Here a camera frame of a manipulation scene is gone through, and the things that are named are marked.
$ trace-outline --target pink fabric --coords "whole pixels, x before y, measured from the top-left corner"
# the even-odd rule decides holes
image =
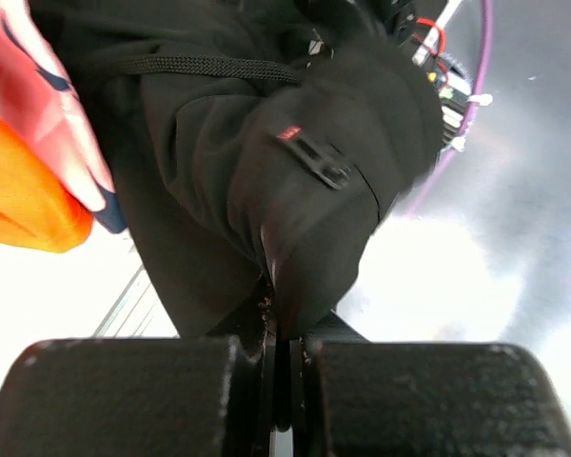
[[[0,0],[0,118],[89,211],[119,212],[89,120],[26,0]]]

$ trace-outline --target black cloth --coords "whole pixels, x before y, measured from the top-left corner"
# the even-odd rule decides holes
[[[282,176],[266,164],[278,146],[259,140],[264,113],[289,111],[318,131],[328,125],[352,151],[364,179],[378,190],[364,197],[363,209],[357,207],[367,227],[377,225],[397,194],[437,157],[437,97],[426,88],[419,95],[415,85],[423,78],[411,74],[412,65],[384,38],[362,38],[333,60],[314,64],[310,82],[301,88],[151,74],[116,78],[87,92],[81,70],[124,55],[223,55],[281,63],[292,56],[286,58],[283,41],[272,33],[278,28],[274,11],[263,11],[261,20],[211,0],[31,0],[30,6],[79,88],[131,236],[183,337],[205,334],[266,276],[255,207],[266,206],[263,194],[275,193],[271,181]],[[279,16],[283,23],[299,19],[289,9]],[[407,76],[414,82],[407,84]],[[410,100],[422,109],[411,108]],[[390,155],[365,154],[371,149]],[[338,239],[338,231],[333,236]]]

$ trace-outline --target red label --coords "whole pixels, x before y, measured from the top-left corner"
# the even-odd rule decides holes
[[[277,135],[277,138],[279,138],[280,140],[289,141],[292,138],[294,138],[296,135],[298,135],[300,131],[301,131],[300,127],[291,126],[282,131],[279,135]]]

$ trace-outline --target clothing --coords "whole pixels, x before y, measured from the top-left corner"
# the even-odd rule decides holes
[[[25,0],[0,0],[0,119],[106,229],[127,227],[87,116]]]
[[[0,243],[66,252],[87,240],[92,222],[90,213],[0,121]]]
[[[275,286],[280,325],[292,335],[321,319],[355,280],[372,230],[430,171],[442,145],[437,95],[387,39],[345,46],[303,70],[299,87],[160,72],[93,91],[85,87],[94,64],[133,54],[281,63],[292,56],[269,20],[252,22],[206,0],[31,6],[72,74],[131,236],[183,337],[215,326],[261,274]],[[294,11],[292,18],[299,19]],[[347,189],[326,188],[276,141],[280,132],[270,129],[280,116],[352,162]],[[276,280],[275,265],[286,279]]]

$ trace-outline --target white surface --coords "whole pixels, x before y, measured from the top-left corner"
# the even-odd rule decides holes
[[[67,254],[0,245],[0,387],[28,345],[97,329],[140,265],[131,245],[99,227]]]

